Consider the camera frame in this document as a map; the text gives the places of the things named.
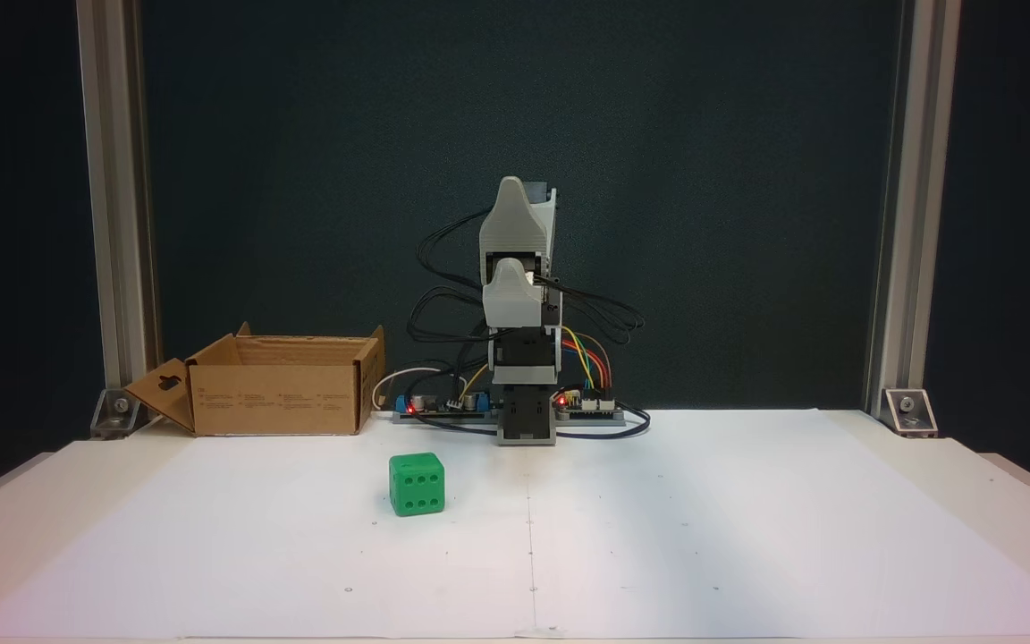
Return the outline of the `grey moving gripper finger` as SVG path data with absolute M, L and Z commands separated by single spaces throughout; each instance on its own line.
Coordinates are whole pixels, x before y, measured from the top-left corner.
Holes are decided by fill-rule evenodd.
M 528 280 L 522 261 L 497 260 L 490 281 L 483 285 L 485 321 L 490 327 L 539 327 L 543 290 Z

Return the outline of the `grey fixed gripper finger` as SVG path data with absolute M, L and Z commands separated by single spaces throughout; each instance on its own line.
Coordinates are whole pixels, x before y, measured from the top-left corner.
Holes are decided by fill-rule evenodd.
M 546 181 L 500 180 L 494 206 L 479 228 L 482 280 L 491 280 L 494 262 L 506 257 L 523 260 L 528 272 L 553 273 L 557 195 Z

